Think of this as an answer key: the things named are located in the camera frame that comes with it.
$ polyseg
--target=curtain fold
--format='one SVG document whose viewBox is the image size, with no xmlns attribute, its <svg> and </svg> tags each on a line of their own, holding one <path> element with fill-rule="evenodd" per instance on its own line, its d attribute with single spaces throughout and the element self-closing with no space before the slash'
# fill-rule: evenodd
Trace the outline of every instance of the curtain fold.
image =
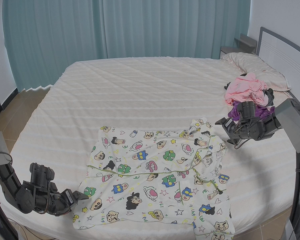
<svg viewBox="0 0 300 240">
<path fill-rule="evenodd" d="M 247 34 L 250 0 L 3 0 L 18 90 L 54 84 L 76 61 L 219 58 Z"/>
</svg>

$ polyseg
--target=black baseboard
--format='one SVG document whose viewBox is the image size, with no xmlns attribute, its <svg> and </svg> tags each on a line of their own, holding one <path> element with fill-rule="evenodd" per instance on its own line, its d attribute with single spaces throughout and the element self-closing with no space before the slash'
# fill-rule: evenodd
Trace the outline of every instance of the black baseboard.
<svg viewBox="0 0 300 240">
<path fill-rule="evenodd" d="M 6 107 L 9 105 L 9 103 L 13 100 L 14 97 L 16 97 L 16 95 L 18 94 L 18 89 L 16 88 L 12 94 L 9 95 L 9 97 L 3 102 L 2 106 L 2 110 L 5 110 Z"/>
</svg>

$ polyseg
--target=bed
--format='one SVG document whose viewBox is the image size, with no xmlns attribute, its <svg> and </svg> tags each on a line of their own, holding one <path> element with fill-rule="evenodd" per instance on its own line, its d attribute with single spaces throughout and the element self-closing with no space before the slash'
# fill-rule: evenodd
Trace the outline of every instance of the bed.
<svg viewBox="0 0 300 240">
<path fill-rule="evenodd" d="M 262 46 L 266 30 L 261 30 L 257 54 L 276 63 L 276 56 L 268 56 L 276 47 L 271 42 L 271 51 Z M 263 43 L 268 44 L 267 35 L 263 37 Z M 13 166 L 20 181 L 28 181 L 29 164 L 44 164 L 55 171 L 53 182 L 60 191 L 77 190 L 101 126 L 178 130 L 202 116 L 215 122 L 232 108 L 224 101 L 224 85 L 240 74 L 237 67 L 222 59 L 144 57 L 76 62 L 33 112 L 11 152 Z M 275 92 L 274 96 L 277 106 L 290 95 Z M 228 139 L 221 126 L 215 126 L 215 131 L 223 140 Z M 236 234 L 291 206 L 295 150 L 283 130 L 262 144 L 250 141 L 239 150 L 229 145 L 222 162 L 222 173 L 232 179 L 227 189 Z M 61 217 L 22 214 L 6 202 L 1 188 L 0 202 L 8 218 L 59 240 L 195 237 L 192 226 L 160 222 L 121 221 L 75 230 L 72 213 Z"/>
</svg>

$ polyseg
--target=pillow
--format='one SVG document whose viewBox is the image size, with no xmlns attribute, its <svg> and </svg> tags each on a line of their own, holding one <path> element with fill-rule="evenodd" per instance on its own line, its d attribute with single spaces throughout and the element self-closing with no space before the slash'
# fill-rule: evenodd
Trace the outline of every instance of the pillow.
<svg viewBox="0 0 300 240">
<path fill-rule="evenodd" d="M 256 54 L 231 52 L 223 55 L 221 59 L 238 66 L 244 73 L 253 72 L 257 79 L 263 80 L 268 88 L 274 91 L 288 91 L 291 89 L 284 75 L 270 67 Z"/>
</svg>

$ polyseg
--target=green cartoon character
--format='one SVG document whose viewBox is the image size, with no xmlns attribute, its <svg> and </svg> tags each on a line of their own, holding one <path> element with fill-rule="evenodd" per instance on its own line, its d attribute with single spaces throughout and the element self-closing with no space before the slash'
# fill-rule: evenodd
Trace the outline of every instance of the green cartoon character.
<svg viewBox="0 0 300 240">
<path fill-rule="evenodd" d="M 122 174 L 128 174 L 131 170 L 131 167 L 126 165 L 126 164 L 120 164 L 118 166 L 118 172 L 122 173 Z"/>
<path fill-rule="evenodd" d="M 163 180 L 162 184 L 165 185 L 167 188 L 169 188 L 175 185 L 176 177 L 174 177 L 174 175 L 171 174 L 169 176 L 162 178 L 162 180 Z"/>
<path fill-rule="evenodd" d="M 176 154 L 173 152 L 173 150 L 168 150 L 164 152 L 163 159 L 166 161 L 172 161 L 176 157 Z"/>
<path fill-rule="evenodd" d="M 95 187 L 86 187 L 85 189 L 84 189 L 84 194 L 85 195 L 87 195 L 88 197 L 91 197 L 91 196 L 93 196 L 95 193 L 96 193 L 96 188 Z"/>
</svg>

